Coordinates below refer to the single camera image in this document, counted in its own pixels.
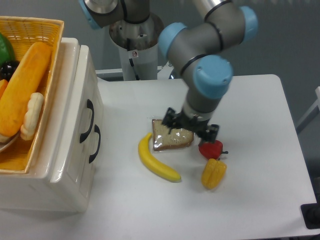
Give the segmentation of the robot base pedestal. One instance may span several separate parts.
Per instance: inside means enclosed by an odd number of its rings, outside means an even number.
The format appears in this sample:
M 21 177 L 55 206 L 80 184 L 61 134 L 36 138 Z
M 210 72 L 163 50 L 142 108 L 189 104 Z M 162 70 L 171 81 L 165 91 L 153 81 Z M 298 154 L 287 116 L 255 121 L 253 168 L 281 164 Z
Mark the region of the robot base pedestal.
M 151 13 L 142 23 L 117 21 L 109 35 L 117 47 L 124 81 L 155 80 L 158 77 L 158 38 L 162 20 Z

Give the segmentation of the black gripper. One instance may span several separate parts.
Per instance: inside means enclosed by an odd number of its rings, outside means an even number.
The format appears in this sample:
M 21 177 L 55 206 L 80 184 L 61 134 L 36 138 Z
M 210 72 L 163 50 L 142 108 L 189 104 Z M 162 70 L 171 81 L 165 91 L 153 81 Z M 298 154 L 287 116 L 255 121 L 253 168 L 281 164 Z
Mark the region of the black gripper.
M 168 128 L 169 135 L 172 129 L 185 129 L 197 134 L 200 138 L 200 144 L 214 144 L 220 130 L 220 126 L 217 124 L 208 125 L 207 120 L 201 121 L 197 116 L 189 118 L 183 110 L 176 113 L 171 107 L 167 109 L 161 124 Z

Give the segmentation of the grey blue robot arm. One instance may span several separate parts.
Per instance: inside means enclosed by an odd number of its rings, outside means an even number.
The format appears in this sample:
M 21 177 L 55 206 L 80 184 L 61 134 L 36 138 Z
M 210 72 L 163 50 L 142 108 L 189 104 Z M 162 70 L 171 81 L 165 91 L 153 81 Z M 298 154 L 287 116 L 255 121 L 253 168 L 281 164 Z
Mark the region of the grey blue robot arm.
M 147 0 L 82 0 L 79 4 L 93 29 L 109 28 L 124 80 L 154 80 L 158 53 L 162 53 L 188 86 L 181 111 L 169 108 L 162 123 L 213 143 L 219 126 L 209 121 L 233 77 L 230 63 L 219 53 L 255 37 L 255 12 L 231 0 L 196 0 L 203 23 L 189 29 L 181 22 L 164 26 Z

